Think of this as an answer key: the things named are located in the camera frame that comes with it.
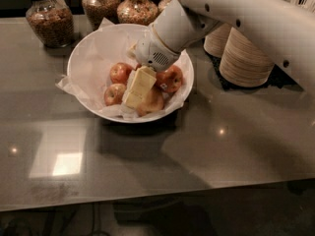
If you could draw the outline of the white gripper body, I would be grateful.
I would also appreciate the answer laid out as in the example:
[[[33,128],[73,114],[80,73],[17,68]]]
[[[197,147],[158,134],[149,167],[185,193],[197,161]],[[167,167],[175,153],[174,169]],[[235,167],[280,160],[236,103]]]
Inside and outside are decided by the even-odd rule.
[[[170,50],[160,39],[154,26],[149,25],[136,43],[135,56],[139,64],[161,72],[174,64],[179,59],[180,53]]]

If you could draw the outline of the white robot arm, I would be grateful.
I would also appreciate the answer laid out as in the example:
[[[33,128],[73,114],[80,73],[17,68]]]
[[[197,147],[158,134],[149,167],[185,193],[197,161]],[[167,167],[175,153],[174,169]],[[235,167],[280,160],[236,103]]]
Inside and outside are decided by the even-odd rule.
[[[129,54],[164,71],[192,43],[226,23],[305,91],[315,91],[315,15],[283,0],[172,0]]]

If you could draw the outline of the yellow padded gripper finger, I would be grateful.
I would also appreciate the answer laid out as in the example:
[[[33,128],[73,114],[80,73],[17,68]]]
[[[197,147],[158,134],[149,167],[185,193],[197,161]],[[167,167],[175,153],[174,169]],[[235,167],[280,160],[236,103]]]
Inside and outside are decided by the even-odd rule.
[[[129,108],[135,109],[147,96],[156,83],[156,72],[153,68],[142,66],[130,74],[127,89],[122,102]]]

